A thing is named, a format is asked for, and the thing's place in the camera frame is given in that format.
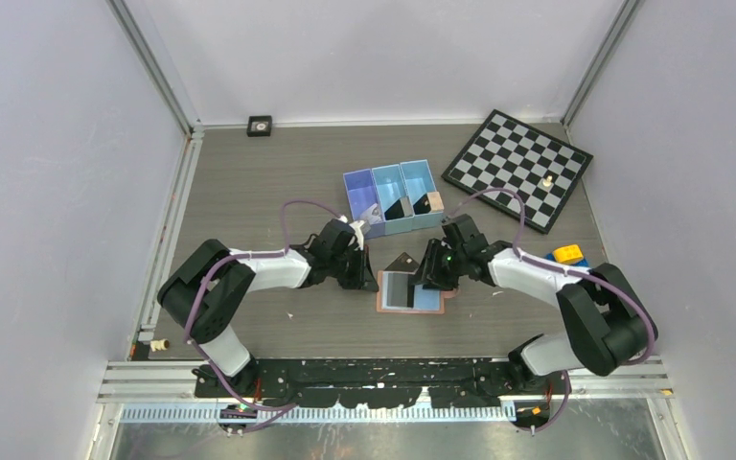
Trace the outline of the white credit card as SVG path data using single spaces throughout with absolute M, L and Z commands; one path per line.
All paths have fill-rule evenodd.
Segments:
M 385 271 L 382 274 L 381 306 L 386 310 L 408 310 L 413 308 L 414 287 L 410 284 L 410 273 Z

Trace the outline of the brown leather card holder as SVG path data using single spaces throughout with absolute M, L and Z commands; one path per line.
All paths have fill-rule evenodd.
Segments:
M 424 288 L 412 282 L 412 272 L 380 271 L 377 312 L 399 314 L 443 314 L 448 299 L 457 296 L 459 290 Z

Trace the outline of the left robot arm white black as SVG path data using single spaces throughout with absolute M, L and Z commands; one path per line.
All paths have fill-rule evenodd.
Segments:
M 329 278 L 344 289 L 377 292 L 364 220 L 333 218 L 287 251 L 242 251 L 205 241 L 159 289 L 156 300 L 188 339 L 219 369 L 230 395 L 247 395 L 256 381 L 252 356 L 231 326 L 244 296 L 273 288 L 310 288 Z

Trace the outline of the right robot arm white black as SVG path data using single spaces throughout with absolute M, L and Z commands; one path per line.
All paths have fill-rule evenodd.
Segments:
M 656 326 L 615 265 L 575 267 L 536 258 L 512 242 L 488 241 L 468 215 L 445 220 L 442 229 L 441 239 L 428 242 L 413 284 L 450 291 L 467 277 L 560 312 L 562 332 L 540 334 L 509 353 L 509 381 L 517 391 L 533 393 L 560 371 L 587 369 L 606 377 L 652 353 Z

